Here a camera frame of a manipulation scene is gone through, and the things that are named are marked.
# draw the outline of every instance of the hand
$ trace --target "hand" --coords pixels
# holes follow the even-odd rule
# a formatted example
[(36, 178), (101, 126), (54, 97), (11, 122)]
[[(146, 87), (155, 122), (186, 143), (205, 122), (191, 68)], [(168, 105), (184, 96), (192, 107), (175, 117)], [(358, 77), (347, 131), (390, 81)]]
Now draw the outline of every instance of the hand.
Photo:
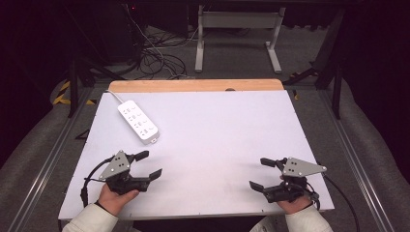
[(112, 215), (117, 216), (123, 207), (139, 194), (138, 190), (131, 190), (123, 195), (111, 191), (107, 184), (102, 186), (99, 203)]
[(303, 210), (306, 206), (308, 206), (311, 203), (311, 200), (304, 195), (297, 198), (293, 202), (279, 201), (277, 203), (286, 212), (287, 215), (292, 215)]

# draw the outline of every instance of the sleeve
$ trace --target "sleeve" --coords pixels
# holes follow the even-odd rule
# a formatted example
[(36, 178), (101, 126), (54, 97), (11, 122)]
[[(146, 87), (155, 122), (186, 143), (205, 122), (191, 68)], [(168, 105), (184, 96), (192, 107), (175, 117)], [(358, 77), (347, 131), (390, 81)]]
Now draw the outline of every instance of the sleeve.
[(63, 232), (110, 232), (117, 221), (114, 215), (90, 204), (64, 227)]
[(312, 205), (306, 209), (286, 215), (286, 223), (289, 232), (332, 232), (332, 228), (316, 208)]

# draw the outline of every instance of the white tabletop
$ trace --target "white tabletop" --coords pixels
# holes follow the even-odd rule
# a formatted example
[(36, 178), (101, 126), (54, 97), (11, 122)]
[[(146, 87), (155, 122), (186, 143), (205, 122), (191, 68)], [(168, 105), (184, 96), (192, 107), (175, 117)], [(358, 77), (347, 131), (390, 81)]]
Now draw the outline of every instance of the white tabletop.
[[(82, 209), (79, 197), (84, 178), (101, 161), (123, 150), (150, 156), (133, 162), (133, 177), (162, 175), (119, 215), (120, 219), (195, 218), (282, 214), (262, 193), (281, 180), (277, 168), (261, 158), (297, 158), (314, 162), (313, 153), (286, 91), (123, 93), (135, 101), (158, 126), (157, 143), (143, 145), (117, 110), (120, 104), (103, 94), (87, 142), (73, 174), (60, 219)], [(95, 173), (98, 179), (105, 166)], [(320, 194), (322, 210), (334, 208), (320, 174), (307, 177)], [(88, 185), (89, 203), (102, 183)]]

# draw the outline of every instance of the white power strip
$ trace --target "white power strip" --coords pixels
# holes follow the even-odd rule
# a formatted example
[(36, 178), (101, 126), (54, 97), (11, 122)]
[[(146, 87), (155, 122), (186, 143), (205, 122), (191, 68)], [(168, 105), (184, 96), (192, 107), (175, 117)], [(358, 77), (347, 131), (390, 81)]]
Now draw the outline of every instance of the white power strip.
[(125, 101), (118, 105), (118, 111), (130, 124), (143, 144), (157, 142), (160, 131), (134, 101)]

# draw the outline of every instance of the metal stand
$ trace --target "metal stand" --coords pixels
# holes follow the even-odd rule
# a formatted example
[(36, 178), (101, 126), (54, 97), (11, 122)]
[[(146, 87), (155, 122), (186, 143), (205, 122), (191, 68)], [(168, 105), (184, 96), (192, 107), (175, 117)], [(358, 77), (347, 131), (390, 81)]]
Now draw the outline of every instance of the metal stand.
[(203, 12), (203, 6), (198, 11), (198, 44), (196, 47), (195, 71), (202, 72), (204, 57), (204, 28), (274, 28), (274, 34), (266, 48), (271, 58), (275, 73), (281, 73), (278, 57), (275, 53), (275, 44), (278, 39), (285, 8), (278, 13), (231, 13), (231, 12)]

